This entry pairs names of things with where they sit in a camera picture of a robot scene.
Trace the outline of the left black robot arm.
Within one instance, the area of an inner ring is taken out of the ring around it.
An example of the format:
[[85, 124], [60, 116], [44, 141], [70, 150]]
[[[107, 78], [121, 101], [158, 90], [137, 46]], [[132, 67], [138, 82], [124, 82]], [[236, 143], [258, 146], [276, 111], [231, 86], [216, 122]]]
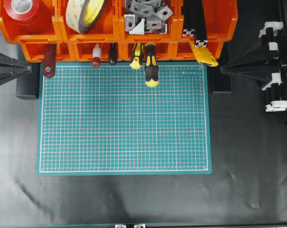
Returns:
[[30, 64], [0, 53], [0, 86], [20, 76], [30, 75]]

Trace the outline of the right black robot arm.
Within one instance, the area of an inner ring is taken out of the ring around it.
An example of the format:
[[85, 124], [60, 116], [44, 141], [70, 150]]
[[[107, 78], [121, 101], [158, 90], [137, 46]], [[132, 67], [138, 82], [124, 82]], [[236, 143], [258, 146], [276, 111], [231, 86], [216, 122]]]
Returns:
[[261, 109], [287, 129], [287, 31], [282, 21], [267, 21], [259, 32], [260, 47], [220, 68], [221, 73], [254, 81]]

